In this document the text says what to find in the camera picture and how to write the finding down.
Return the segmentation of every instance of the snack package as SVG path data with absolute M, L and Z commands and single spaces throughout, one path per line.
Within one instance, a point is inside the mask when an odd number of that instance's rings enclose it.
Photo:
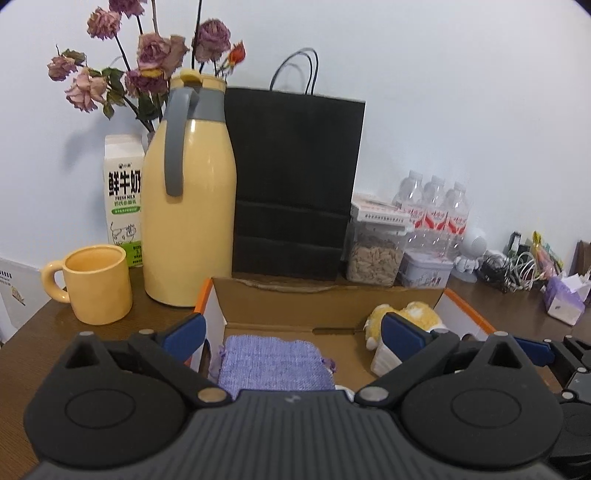
M 531 253 L 538 262 L 538 268 L 544 274 L 543 279 L 548 280 L 551 277 L 555 277 L 558 272 L 554 267 L 554 261 L 550 257 L 550 254 L 542 246 L 542 236 L 538 232 L 534 232 L 531 240 L 533 243 Z

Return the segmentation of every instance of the flower stem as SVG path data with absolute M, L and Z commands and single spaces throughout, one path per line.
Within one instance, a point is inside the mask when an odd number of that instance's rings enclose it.
M 192 55 L 191 55 L 191 68 L 195 69 L 195 48 L 197 48 L 197 35 L 199 34 L 199 23 L 201 21 L 201 4 L 203 0 L 199 0 L 199 7 L 197 8 L 197 22 L 195 23 L 195 36 L 193 37 Z
M 129 66 L 129 62 L 127 61 L 127 57 L 125 56 L 125 52 L 123 51 L 123 47 L 121 46 L 121 42 L 119 41 L 119 37 L 117 35 L 115 35 L 115 40 L 117 41 L 117 45 L 119 46 L 119 49 L 121 51 L 121 54 L 123 55 L 123 61 L 125 62 L 125 66 L 127 67 L 127 71 L 131 71 L 131 67 Z
M 160 102 L 160 95 L 156 93 L 156 95 L 152 95 L 152 101 L 158 108 L 158 120 L 162 121 L 162 103 Z
M 142 125 L 144 127 L 146 127 L 146 129 L 148 130 L 148 132 L 154 132 L 154 126 L 153 126 L 152 122 L 150 120 L 143 120 L 140 117 L 138 108 L 125 95 L 121 95 L 121 98 L 123 99 L 123 101 L 125 103 L 127 103 L 127 105 L 129 105 L 129 108 L 131 108 L 134 111 L 135 116 L 142 123 Z
M 158 33 L 158 20 L 156 20 L 156 0 L 152 0 L 152 21 L 154 22 L 154 31 L 156 35 L 160 35 Z

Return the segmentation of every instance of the white cardboard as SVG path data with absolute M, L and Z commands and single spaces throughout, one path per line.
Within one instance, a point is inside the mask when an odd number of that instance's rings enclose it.
M 0 295 L 9 319 L 0 332 L 5 342 L 49 301 L 39 270 L 3 258 L 0 258 Z

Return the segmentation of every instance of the yellow plush toy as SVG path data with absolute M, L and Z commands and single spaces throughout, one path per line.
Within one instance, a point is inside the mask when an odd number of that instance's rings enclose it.
M 375 350 L 378 347 L 381 337 L 382 318 L 389 312 L 398 313 L 401 317 L 406 318 L 409 322 L 427 332 L 437 327 L 443 327 L 441 318 L 435 313 L 435 310 L 422 301 L 412 301 L 402 310 L 396 310 L 387 303 L 382 303 L 374 308 L 363 327 L 365 330 L 365 346 L 368 350 Z

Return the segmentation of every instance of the yellow thermos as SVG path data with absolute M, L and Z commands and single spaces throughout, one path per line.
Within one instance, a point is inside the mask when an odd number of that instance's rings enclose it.
M 192 307 L 205 279 L 232 274 L 236 164 L 224 116 L 226 82 L 184 69 L 142 174 L 147 294 Z

